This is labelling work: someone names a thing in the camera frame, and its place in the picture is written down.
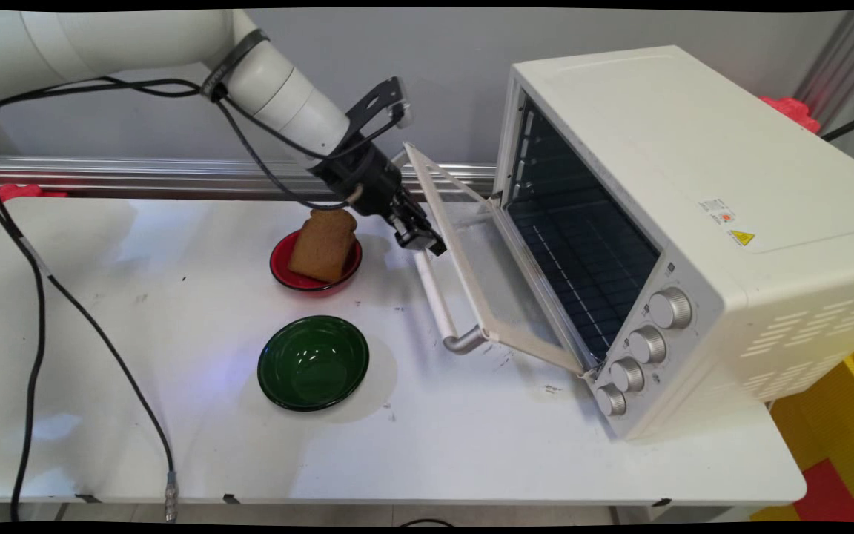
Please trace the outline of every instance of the label sticker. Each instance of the label sticker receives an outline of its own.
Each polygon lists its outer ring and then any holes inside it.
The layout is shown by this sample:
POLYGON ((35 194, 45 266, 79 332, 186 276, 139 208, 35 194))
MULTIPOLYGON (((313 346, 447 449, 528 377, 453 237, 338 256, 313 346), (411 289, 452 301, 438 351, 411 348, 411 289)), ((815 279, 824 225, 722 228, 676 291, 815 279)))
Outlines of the label sticker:
POLYGON ((749 245, 749 241, 752 241, 752 240, 753 240, 753 237, 756 237, 754 234, 748 234, 748 233, 746 233, 746 232, 738 232, 738 231, 736 231, 736 230, 731 230, 731 231, 729 231, 729 233, 730 233, 730 234, 731 234, 731 236, 733 236, 733 237, 738 241, 738 243, 740 243, 742 246, 747 246, 747 245, 749 245))
POLYGON ((704 213, 711 217, 711 220, 714 220, 714 223, 722 226, 736 222, 736 214, 721 199, 701 200, 698 205, 704 210, 704 213))

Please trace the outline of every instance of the green bowl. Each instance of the green bowl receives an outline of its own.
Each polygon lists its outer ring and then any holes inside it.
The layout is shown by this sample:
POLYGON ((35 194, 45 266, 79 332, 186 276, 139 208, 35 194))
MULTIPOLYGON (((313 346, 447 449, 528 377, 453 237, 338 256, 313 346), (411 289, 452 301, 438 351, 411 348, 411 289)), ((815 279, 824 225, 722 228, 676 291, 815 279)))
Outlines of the green bowl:
POLYGON ((301 318, 265 344, 256 374, 269 400, 295 412, 314 412, 345 400, 368 366, 365 337, 345 319, 301 318))

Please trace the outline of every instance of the toaster oven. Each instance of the toaster oven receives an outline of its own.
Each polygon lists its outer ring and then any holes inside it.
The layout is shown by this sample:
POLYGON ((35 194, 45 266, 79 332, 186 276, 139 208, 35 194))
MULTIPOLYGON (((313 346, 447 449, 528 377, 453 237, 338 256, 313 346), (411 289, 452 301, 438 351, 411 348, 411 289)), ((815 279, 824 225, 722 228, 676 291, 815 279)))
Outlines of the toaster oven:
POLYGON ((512 65, 488 199, 399 159, 477 318, 457 331, 418 253, 444 345, 576 373, 620 437, 803 391, 854 349, 853 159, 678 47, 512 65))

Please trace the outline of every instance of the toast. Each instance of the toast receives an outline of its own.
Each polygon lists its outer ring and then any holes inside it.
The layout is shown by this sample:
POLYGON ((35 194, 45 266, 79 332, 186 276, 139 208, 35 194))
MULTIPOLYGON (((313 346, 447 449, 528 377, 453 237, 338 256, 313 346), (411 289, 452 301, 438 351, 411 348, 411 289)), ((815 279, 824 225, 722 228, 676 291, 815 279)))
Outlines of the toast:
POLYGON ((355 244, 356 228, 355 217, 345 210, 311 210, 295 240, 288 270, 324 283, 341 280, 345 260, 355 244))

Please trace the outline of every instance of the red object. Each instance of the red object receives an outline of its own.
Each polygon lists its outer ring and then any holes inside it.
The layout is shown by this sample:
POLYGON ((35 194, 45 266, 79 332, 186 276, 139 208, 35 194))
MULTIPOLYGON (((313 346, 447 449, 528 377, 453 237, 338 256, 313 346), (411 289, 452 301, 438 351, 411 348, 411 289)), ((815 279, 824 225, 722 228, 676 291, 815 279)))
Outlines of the red object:
POLYGON ((804 470, 803 476, 806 497, 792 505, 801 521, 854 523, 854 499, 828 458, 804 470))
POLYGON ((362 264, 362 244, 359 243, 358 240, 355 240, 355 246, 352 248, 351 252, 348 253, 348 257, 345 259, 345 269, 342 270, 345 273, 341 280, 338 280, 336 283, 323 283, 321 280, 315 280, 315 278, 303 277, 301 274, 292 273, 292 271, 288 270, 288 261, 292 258, 292 250, 295 249, 295 241, 299 239, 299 234, 302 233, 302 230, 296 230, 288 236, 282 238, 279 241, 279 244, 272 249, 272 256, 270 258, 270 267, 272 269, 272 276, 275 277, 275 280, 278 280, 280 284, 288 287, 290 289, 294 289, 296 291, 309 291, 318 297, 321 295, 329 295, 335 293, 335 291, 341 290, 341 288, 345 287, 346 280, 352 277, 355 274, 355 271, 358 271, 358 267, 362 264))
POLYGON ((67 197, 68 193, 42 191, 37 185, 0 185, 0 197, 2 202, 9 202, 14 197, 67 197))
POLYGON ((772 106, 776 111, 779 111, 783 115, 793 119, 796 124, 803 126, 803 128, 806 128, 808 131, 815 134, 819 133, 819 122, 810 117, 810 108, 803 104, 803 102, 789 97, 773 100, 772 98, 766 98, 764 96, 760 97, 760 100, 772 106))

